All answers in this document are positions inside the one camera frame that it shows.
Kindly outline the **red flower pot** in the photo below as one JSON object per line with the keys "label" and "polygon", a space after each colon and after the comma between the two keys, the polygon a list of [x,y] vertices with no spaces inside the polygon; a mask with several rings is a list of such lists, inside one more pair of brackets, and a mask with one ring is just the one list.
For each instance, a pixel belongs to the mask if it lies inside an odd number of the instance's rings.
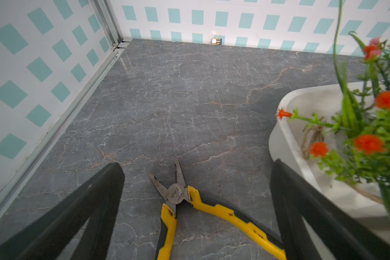
{"label": "red flower pot", "polygon": [[280,108],[279,121],[305,122],[301,147],[305,160],[317,167],[322,193],[348,212],[385,211],[390,220],[390,44],[374,37],[362,42],[350,36],[364,54],[362,89],[348,84],[347,65],[335,65],[341,108],[330,119]]}

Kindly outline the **small brass fitting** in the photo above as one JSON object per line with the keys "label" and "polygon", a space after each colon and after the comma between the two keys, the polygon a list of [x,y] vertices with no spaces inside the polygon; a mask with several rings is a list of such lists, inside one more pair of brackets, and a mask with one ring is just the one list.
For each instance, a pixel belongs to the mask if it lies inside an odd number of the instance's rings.
{"label": "small brass fitting", "polygon": [[222,44],[222,39],[213,38],[213,39],[211,40],[211,44],[212,44],[212,45],[219,46],[219,45]]}

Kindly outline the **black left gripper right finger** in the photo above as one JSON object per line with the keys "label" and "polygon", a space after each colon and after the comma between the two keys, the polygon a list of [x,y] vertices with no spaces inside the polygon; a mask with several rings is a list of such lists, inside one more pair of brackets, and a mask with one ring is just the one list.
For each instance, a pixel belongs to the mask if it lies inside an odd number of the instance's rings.
{"label": "black left gripper right finger", "polygon": [[281,160],[270,188],[289,260],[390,260],[390,244],[341,211]]}

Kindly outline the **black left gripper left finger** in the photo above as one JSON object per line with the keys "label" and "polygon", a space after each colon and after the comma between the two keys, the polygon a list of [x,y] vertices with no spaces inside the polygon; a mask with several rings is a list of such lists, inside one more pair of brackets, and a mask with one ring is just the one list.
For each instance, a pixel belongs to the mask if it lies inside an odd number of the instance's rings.
{"label": "black left gripper left finger", "polygon": [[83,225],[71,258],[104,260],[120,204],[125,175],[106,165],[37,221],[0,245],[0,260],[55,260]]}

